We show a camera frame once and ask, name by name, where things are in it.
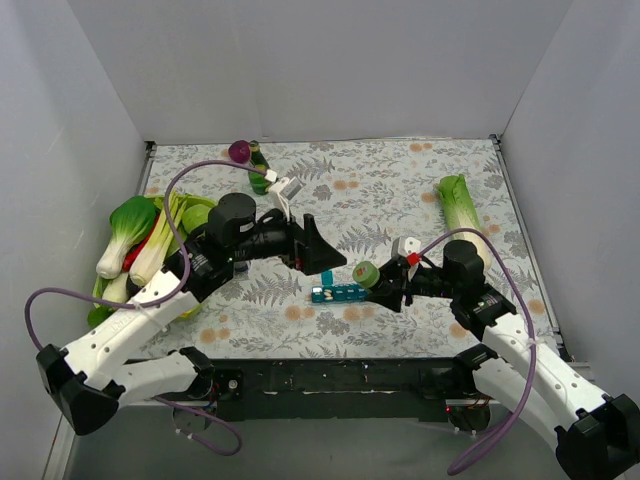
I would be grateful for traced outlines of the teal weekly pill organizer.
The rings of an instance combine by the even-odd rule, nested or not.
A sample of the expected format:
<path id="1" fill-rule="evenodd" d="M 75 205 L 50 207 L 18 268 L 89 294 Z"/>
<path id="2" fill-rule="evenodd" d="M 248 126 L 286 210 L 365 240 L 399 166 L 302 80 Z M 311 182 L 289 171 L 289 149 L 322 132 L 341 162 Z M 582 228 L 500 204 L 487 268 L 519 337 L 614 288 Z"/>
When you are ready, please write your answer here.
<path id="1" fill-rule="evenodd" d="M 351 303 L 361 302 L 368 292 L 357 283 L 335 284 L 333 273 L 321 273 L 321 284 L 311 288 L 311 302 L 322 303 Z"/>

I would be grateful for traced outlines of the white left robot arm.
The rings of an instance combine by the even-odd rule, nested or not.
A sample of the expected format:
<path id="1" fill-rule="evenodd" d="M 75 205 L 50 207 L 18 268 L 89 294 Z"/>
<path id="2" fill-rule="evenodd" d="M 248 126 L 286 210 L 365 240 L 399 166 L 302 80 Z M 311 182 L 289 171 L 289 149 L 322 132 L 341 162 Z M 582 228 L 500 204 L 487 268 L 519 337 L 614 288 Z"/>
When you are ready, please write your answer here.
<path id="1" fill-rule="evenodd" d="M 215 368 L 194 347 L 137 363 L 130 355 L 179 315 L 229 282 L 236 263 L 278 257 L 307 276 L 346 264 L 306 214 L 301 223 L 274 208 L 256 215 L 252 197 L 231 193 L 210 210 L 203 232 L 188 239 L 150 282 L 89 333 L 36 361 L 44 387 L 78 435 L 104 426 L 131 403 L 167 393 L 200 400 L 214 385 Z"/>

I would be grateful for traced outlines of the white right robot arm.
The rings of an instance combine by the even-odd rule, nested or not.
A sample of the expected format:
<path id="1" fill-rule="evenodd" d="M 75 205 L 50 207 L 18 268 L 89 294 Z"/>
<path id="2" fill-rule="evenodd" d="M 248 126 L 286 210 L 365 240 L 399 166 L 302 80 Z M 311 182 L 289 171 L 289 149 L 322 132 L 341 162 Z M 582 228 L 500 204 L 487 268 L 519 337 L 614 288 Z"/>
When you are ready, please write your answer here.
<path id="1" fill-rule="evenodd" d="M 456 321 L 478 340 L 458 355 L 452 373 L 464 397 L 487 395 L 532 428 L 572 479 L 615 479 L 639 462 L 639 408 L 582 377 L 546 342 L 530 335 L 525 318 L 485 280 L 475 245 L 452 240 L 443 263 L 426 268 L 408 237 L 386 264 L 358 264 L 354 280 L 367 301 L 398 312 L 416 296 L 446 298 Z"/>

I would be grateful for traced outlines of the green pill bottle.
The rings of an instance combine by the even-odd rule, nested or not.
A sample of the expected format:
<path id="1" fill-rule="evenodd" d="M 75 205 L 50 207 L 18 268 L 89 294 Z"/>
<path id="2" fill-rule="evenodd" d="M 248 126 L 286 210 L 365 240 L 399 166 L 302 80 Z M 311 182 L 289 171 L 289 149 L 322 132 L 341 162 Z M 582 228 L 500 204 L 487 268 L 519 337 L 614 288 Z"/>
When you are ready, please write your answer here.
<path id="1" fill-rule="evenodd" d="M 372 291 L 380 281 L 380 271 L 370 261 L 362 261 L 354 267 L 352 277 L 361 288 Z"/>

